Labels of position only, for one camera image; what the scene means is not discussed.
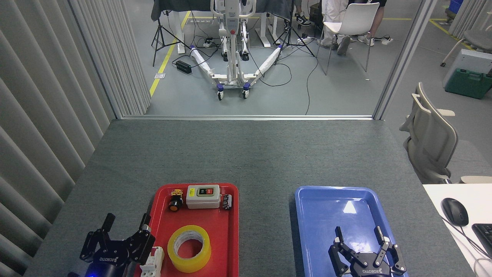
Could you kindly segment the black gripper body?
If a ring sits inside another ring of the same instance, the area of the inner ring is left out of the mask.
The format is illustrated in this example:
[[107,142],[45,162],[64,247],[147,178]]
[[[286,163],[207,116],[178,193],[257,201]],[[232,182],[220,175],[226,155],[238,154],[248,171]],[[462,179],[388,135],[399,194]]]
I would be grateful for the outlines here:
[[125,277],[129,264],[124,242],[109,242],[106,252],[97,252],[90,262],[85,277]]
[[367,266],[356,262],[350,265],[350,274],[352,277],[391,277],[392,269],[385,262],[376,266],[369,262],[367,262]]

